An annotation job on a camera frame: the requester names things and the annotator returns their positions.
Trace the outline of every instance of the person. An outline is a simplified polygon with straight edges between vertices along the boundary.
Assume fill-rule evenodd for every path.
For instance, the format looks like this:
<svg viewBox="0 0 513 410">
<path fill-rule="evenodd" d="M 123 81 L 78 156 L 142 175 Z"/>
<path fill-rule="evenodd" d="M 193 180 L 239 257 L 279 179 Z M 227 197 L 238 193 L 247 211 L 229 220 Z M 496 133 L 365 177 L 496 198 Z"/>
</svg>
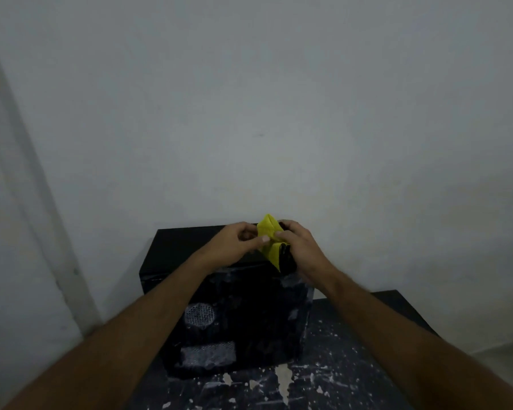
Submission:
<svg viewBox="0 0 513 410">
<path fill-rule="evenodd" d="M 276 235 L 416 409 L 512 409 L 513 388 L 473 358 L 384 305 L 325 257 L 295 221 Z M 120 409 L 205 276 L 265 245 L 254 225 L 225 226 L 175 272 L 69 351 L 5 410 Z"/>
</svg>

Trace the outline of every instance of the ventilation grille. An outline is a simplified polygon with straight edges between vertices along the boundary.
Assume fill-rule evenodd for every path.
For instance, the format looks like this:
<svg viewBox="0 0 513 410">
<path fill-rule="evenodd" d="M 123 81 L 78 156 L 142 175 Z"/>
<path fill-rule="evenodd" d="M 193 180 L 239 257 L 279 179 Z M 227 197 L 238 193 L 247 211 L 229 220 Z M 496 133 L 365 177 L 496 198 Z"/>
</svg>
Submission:
<svg viewBox="0 0 513 410">
<path fill-rule="evenodd" d="M 213 367 L 230 365 L 236 361 L 236 345 L 233 341 L 184 347 L 180 349 L 180 353 L 182 366 L 187 368 L 203 367 L 209 370 Z"/>
<path fill-rule="evenodd" d="M 207 328 L 215 318 L 213 307 L 207 303 L 194 303 L 184 310 L 184 322 L 198 328 Z"/>
</svg>

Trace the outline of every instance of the worn table surface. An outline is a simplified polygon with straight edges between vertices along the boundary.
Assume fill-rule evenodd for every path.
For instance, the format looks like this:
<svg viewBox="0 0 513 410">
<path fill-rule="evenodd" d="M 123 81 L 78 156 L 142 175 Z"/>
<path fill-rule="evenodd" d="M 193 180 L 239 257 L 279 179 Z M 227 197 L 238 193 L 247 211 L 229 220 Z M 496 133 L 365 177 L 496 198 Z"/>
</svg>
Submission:
<svg viewBox="0 0 513 410">
<path fill-rule="evenodd" d="M 431 330 L 397 291 L 376 296 Z M 251 408 L 411 409 L 403 394 L 344 324 L 328 300 L 315 300 L 306 345 L 296 362 L 213 377 L 167 377 L 156 358 L 127 405 L 132 410 Z"/>
</svg>

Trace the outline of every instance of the person's right hand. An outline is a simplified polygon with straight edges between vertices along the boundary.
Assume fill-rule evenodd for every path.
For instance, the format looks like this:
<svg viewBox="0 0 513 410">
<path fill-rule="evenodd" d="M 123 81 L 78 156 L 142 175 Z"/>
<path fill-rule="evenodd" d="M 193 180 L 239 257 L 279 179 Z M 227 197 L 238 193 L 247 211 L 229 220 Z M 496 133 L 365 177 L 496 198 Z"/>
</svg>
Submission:
<svg viewBox="0 0 513 410">
<path fill-rule="evenodd" d="M 287 230 L 276 232 L 275 236 L 291 245 L 298 272 L 314 287 L 321 289 L 323 280 L 336 273 L 337 269 L 325 257 L 307 228 L 293 220 L 280 220 L 279 223 Z"/>
</svg>

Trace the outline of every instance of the folded cloth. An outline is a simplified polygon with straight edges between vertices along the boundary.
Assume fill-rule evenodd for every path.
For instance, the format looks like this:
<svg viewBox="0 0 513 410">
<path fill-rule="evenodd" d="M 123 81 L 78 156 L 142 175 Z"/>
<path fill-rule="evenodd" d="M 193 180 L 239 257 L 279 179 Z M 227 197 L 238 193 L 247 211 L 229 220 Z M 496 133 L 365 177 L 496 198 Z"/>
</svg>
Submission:
<svg viewBox="0 0 513 410">
<path fill-rule="evenodd" d="M 283 229 L 277 220 L 274 219 L 270 214 L 266 214 L 262 221 L 256 226 L 258 229 L 259 237 L 264 235 L 270 237 L 270 242 L 266 246 L 262 247 L 260 251 L 264 257 L 266 257 L 266 259 L 269 260 L 276 267 L 276 269 L 280 271 L 280 252 L 283 245 L 288 246 L 289 244 L 279 240 L 275 236 L 275 232 L 282 232 Z"/>
</svg>

